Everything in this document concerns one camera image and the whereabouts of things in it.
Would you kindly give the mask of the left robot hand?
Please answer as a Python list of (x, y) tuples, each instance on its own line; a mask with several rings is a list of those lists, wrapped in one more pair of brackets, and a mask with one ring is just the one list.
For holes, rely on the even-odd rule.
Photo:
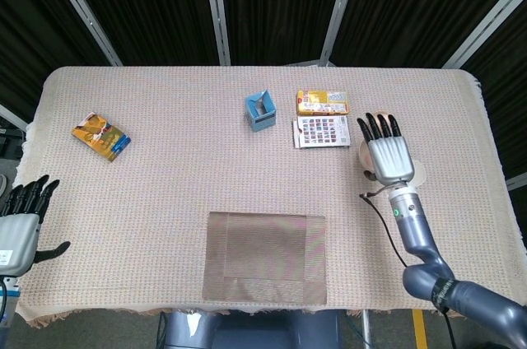
[(54, 249), (39, 250), (41, 226), (58, 179), (50, 182), (44, 175), (27, 185), (19, 184), (1, 206), (1, 277), (18, 278), (32, 266), (63, 255), (69, 241)]

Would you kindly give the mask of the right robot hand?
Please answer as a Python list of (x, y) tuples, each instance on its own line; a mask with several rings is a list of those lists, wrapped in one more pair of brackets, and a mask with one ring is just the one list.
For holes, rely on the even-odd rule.
[(373, 114), (366, 113), (366, 120), (357, 119), (373, 166), (364, 173), (370, 181), (378, 181), (383, 185), (409, 183), (415, 169), (408, 145), (396, 118), (392, 114), (387, 117), (378, 114), (375, 119)]

